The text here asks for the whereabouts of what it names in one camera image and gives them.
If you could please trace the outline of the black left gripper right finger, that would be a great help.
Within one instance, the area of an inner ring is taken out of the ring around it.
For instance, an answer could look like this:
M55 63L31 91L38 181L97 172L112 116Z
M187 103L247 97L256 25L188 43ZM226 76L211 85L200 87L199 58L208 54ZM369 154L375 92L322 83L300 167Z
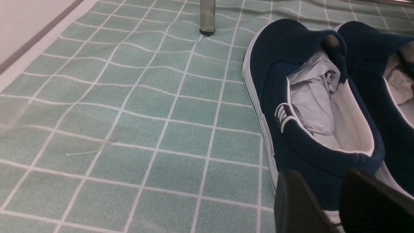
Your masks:
M339 210L346 233L414 231L413 199L362 171L345 175Z

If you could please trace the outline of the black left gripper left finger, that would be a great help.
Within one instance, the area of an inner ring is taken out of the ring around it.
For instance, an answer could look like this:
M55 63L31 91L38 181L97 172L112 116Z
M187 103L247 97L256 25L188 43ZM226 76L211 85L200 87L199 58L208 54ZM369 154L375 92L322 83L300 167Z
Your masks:
M284 170L278 174L274 218L277 233L339 232L297 171Z

